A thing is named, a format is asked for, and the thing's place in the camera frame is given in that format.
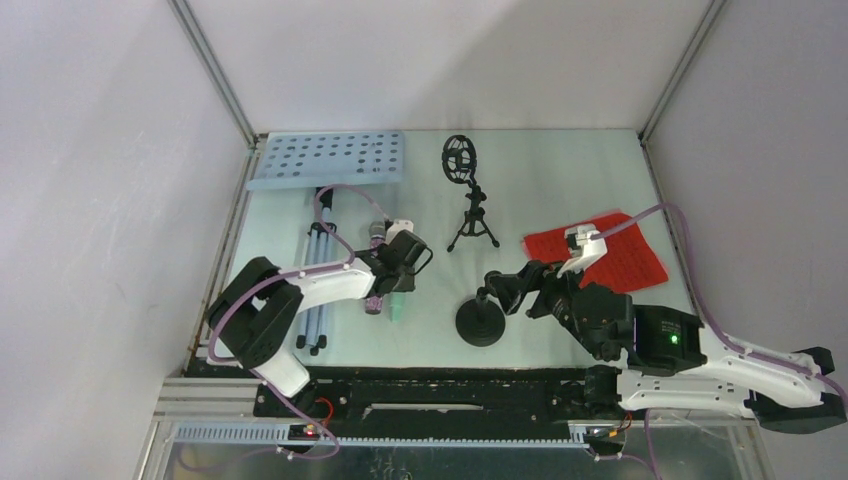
white wall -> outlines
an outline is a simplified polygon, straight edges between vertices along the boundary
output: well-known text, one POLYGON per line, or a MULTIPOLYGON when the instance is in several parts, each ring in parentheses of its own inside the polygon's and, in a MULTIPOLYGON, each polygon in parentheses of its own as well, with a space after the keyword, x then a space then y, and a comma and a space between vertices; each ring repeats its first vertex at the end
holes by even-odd
POLYGON ((245 147, 164 0, 0 2, 3 478, 130 478, 245 147))
POLYGON ((202 0, 258 132, 640 128, 708 0, 202 0))
MULTIPOLYGON (((726 330, 848 387, 848 2, 730 2, 651 152, 726 330)), ((780 479, 848 478, 846 425, 765 437, 780 479)))

orange wire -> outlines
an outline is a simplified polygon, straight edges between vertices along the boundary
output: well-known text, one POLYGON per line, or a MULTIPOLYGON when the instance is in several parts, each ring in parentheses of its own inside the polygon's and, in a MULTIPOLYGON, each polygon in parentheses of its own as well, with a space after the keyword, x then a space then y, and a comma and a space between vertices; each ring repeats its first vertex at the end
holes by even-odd
POLYGON ((327 414, 327 418, 325 418, 324 420, 321 420, 321 424, 323 424, 326 427, 327 424, 330 423, 330 419, 333 418, 333 413, 335 412, 335 409, 333 409, 333 402, 327 400, 324 397, 318 397, 318 398, 315 399, 315 403, 326 403, 327 407, 330 409, 330 413, 327 414))

light blue perforated board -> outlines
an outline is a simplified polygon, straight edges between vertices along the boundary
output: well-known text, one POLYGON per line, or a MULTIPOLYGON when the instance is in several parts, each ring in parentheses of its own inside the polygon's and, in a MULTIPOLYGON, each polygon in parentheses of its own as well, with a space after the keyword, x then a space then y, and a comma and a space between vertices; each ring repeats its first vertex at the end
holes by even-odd
POLYGON ((248 190, 370 185, 403 179, 403 133, 396 130, 271 133, 248 190))

black tripod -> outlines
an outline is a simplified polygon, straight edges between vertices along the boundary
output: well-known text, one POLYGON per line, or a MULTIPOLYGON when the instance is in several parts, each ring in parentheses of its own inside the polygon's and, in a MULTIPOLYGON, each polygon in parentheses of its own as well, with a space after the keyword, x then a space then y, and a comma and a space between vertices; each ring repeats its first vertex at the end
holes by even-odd
POLYGON ((500 242, 495 239, 492 231, 489 230, 489 226, 486 225, 486 221, 483 220, 486 210, 480 206, 480 203, 486 200, 486 194, 483 193, 483 189, 477 185, 477 180, 474 179, 474 172, 477 171, 477 151, 468 137, 454 135, 448 138, 442 149, 442 168, 448 180, 453 183, 464 183, 471 188, 471 193, 465 194, 465 198, 471 200, 471 208, 465 211, 465 223, 456 232, 456 236, 448 246, 448 252, 453 251, 459 237, 489 235, 489 238, 492 239, 492 245, 495 248, 500 247, 500 242), (483 226, 480 231, 477 231, 478 222, 483 226))

table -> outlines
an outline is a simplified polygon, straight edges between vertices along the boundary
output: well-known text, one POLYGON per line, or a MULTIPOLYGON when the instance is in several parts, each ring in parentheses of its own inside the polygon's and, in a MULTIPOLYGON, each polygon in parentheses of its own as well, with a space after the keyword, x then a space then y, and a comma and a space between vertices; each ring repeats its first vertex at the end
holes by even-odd
MULTIPOLYGON (((364 301, 333 304, 328 347, 317 356, 294 348, 297 328, 285 340, 304 365, 365 367, 539 368, 590 366, 595 360, 552 317, 507 317, 506 332, 494 345, 474 347, 456 333, 454 314, 482 285, 490 270, 517 272, 527 262, 524 235, 583 221, 621 209, 636 213, 656 204, 657 193, 632 130, 407 131, 404 180, 366 186, 389 215, 410 219, 415 233, 434 250, 430 265, 407 294, 403 318, 392 323, 364 312, 364 301), (488 195, 486 222, 501 243, 488 237, 460 238, 445 249, 463 222, 469 189, 444 177, 445 140, 462 133, 474 142, 477 180, 488 195)), ((256 256, 281 268, 302 264, 312 223, 314 189, 256 191, 232 262, 231 277, 256 256)), ((338 191, 333 221, 355 248, 368 246, 368 226, 378 217, 355 193, 338 191)), ((670 233, 662 215, 640 223, 648 244, 665 264, 669 281, 633 293, 635 303, 692 312, 670 233)), ((342 256, 339 247, 336 252, 342 256)), ((535 294, 528 295, 529 308, 535 294)), ((219 355, 229 355, 223 344, 219 355)))

